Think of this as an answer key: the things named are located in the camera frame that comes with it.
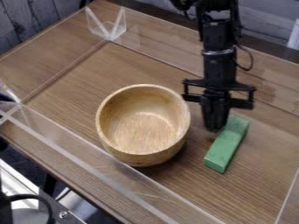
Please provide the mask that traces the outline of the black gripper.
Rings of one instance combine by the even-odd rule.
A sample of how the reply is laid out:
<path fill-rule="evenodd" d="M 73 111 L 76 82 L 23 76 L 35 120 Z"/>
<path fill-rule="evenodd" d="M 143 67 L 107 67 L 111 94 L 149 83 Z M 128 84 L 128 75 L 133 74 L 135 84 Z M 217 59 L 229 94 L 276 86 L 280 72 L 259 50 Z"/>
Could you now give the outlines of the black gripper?
<path fill-rule="evenodd" d="M 201 51 L 203 78 L 184 79 L 181 97 L 201 106 L 204 127 L 208 131 L 220 130 L 228 120 L 229 109 L 252 109 L 256 88 L 237 82 L 237 51 Z M 216 129 L 213 123 L 216 110 Z"/>

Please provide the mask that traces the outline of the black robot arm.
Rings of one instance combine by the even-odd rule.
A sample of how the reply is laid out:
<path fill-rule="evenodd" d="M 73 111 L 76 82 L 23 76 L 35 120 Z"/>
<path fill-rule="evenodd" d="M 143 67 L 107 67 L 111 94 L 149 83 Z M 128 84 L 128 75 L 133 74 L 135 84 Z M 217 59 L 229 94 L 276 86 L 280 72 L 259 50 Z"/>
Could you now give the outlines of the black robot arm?
<path fill-rule="evenodd" d="M 256 88 L 237 82 L 237 68 L 248 71 L 237 63 L 239 38 L 241 36 L 239 0 L 169 0 L 172 6 L 187 14 L 195 7 L 197 29 L 203 49 L 203 78 L 181 81 L 181 97 L 187 102 L 197 102 L 201 108 L 204 127 L 217 132 L 225 126 L 229 109 L 252 109 Z"/>

